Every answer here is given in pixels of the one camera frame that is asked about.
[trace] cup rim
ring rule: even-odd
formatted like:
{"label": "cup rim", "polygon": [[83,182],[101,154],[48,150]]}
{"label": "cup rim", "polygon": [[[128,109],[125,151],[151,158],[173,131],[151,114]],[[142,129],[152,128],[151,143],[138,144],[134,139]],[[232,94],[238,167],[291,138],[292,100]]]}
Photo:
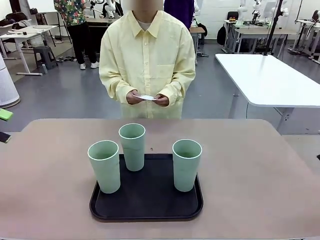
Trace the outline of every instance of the cup rim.
{"label": "cup rim", "polygon": [[[199,147],[200,147],[200,153],[199,153],[197,156],[194,156],[194,157],[184,157],[184,156],[180,156],[179,154],[176,153],[176,151],[175,151],[175,149],[174,149],[175,144],[178,143],[178,142],[180,142],[180,141],[185,141],[185,140],[194,142],[194,143],[196,143],[196,144],[199,145]],[[202,154],[202,146],[201,146],[197,141],[195,141],[195,140],[191,140],[191,139],[186,139],[186,138],[185,138],[185,139],[180,139],[180,140],[176,141],[176,142],[172,145],[172,151],[173,151],[173,153],[174,153],[175,155],[179,156],[179,158],[190,160],[190,159],[196,159],[196,158],[198,158],[199,156],[201,156],[201,154]]]}
{"label": "cup rim", "polygon": [[[139,125],[139,126],[143,127],[143,133],[142,133],[140,136],[137,136],[137,137],[134,137],[134,138],[129,138],[129,137],[122,136],[122,135],[120,134],[121,129],[124,128],[125,126],[128,126],[128,125]],[[134,140],[134,139],[141,138],[143,135],[145,135],[145,133],[146,133],[146,128],[145,128],[144,126],[142,126],[141,124],[139,124],[139,123],[128,123],[128,124],[125,124],[125,125],[123,125],[122,127],[120,127],[118,133],[119,133],[119,136],[120,136],[121,138],[123,138],[123,139]]]}
{"label": "cup rim", "polygon": [[[98,144],[98,143],[102,143],[102,142],[110,142],[110,143],[114,143],[114,144],[116,145],[116,152],[115,152],[115,154],[113,154],[112,156],[110,156],[110,157],[108,157],[108,158],[104,158],[104,159],[95,159],[95,158],[91,157],[91,156],[89,155],[89,151],[90,151],[90,149],[91,149],[94,145],[96,145],[96,144]],[[92,145],[89,147],[88,152],[87,152],[88,157],[89,157],[90,159],[92,159],[92,160],[95,160],[95,161],[104,161],[104,160],[109,160],[109,159],[113,158],[115,155],[117,155],[118,153],[119,153],[119,145],[118,145],[116,142],[111,141],[111,140],[102,140],[102,141],[97,141],[97,142],[95,142],[94,144],[92,144]]]}

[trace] white sneaker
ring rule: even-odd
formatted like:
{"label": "white sneaker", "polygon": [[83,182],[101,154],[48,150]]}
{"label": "white sneaker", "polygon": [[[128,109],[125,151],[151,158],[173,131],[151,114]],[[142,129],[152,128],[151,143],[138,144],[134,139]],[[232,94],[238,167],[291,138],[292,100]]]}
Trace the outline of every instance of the white sneaker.
{"label": "white sneaker", "polygon": [[91,68],[92,69],[96,69],[100,66],[100,63],[98,61],[96,61],[95,63],[91,63]]}
{"label": "white sneaker", "polygon": [[80,69],[81,70],[86,70],[86,64],[85,63],[80,64]]}

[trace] stool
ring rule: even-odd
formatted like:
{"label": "stool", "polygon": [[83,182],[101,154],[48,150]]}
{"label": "stool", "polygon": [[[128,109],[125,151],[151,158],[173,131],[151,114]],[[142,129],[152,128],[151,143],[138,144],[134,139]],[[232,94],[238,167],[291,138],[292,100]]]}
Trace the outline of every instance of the stool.
{"label": "stool", "polygon": [[[56,57],[49,46],[36,46],[33,48],[34,59],[37,68],[45,64],[47,69],[53,69],[58,66]],[[37,60],[37,54],[40,54],[41,60]]]}

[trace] green cup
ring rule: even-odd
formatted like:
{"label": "green cup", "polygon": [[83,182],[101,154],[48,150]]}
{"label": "green cup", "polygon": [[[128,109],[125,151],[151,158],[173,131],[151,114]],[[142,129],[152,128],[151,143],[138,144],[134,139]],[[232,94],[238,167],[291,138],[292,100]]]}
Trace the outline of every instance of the green cup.
{"label": "green cup", "polygon": [[100,189],[112,194],[120,188],[119,146],[114,141],[98,141],[88,149],[88,156]]}
{"label": "green cup", "polygon": [[189,139],[176,141],[172,146],[174,186],[181,192],[189,192],[195,184],[202,147]]}
{"label": "green cup", "polygon": [[130,123],[119,129],[121,145],[126,168],[136,172],[145,165],[145,136],[146,129],[137,123]]}

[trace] black tray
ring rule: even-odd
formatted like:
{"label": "black tray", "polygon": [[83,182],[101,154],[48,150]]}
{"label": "black tray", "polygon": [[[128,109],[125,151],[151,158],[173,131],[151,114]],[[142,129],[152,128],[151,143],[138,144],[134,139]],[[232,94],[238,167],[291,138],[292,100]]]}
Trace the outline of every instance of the black tray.
{"label": "black tray", "polygon": [[174,186],[172,154],[145,154],[144,167],[129,171],[120,154],[121,187],[112,194],[96,183],[90,200],[94,217],[104,222],[189,221],[204,205],[198,176],[189,192]]}

